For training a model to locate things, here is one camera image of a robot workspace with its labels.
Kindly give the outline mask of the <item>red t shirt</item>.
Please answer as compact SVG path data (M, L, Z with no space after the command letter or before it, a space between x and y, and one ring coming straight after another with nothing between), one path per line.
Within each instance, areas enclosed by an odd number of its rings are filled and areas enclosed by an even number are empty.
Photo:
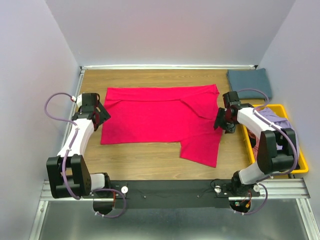
M111 118L102 145L180 143L180 157L216 167L222 129L214 128L220 92L215 84L180 87L109 87Z

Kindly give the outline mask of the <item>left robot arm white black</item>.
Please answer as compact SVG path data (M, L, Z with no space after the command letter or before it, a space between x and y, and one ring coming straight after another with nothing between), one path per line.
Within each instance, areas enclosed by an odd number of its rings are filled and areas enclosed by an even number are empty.
M111 118L102 104L80 106L71 119L67 140L57 156L48 158L46 169L53 198L73 197L76 200L92 191L92 176L84 160L84 153L93 132Z

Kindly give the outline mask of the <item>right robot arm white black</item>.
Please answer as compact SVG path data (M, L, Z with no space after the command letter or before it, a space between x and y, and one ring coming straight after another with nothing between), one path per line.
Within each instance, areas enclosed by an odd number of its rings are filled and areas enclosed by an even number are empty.
M226 133L234 133L239 124L258 138L258 151L255 163L233 174L229 184L233 195L241 196L258 182L295 170L299 155L296 133L292 128L276 125L250 104L218 109L214 129L221 128Z

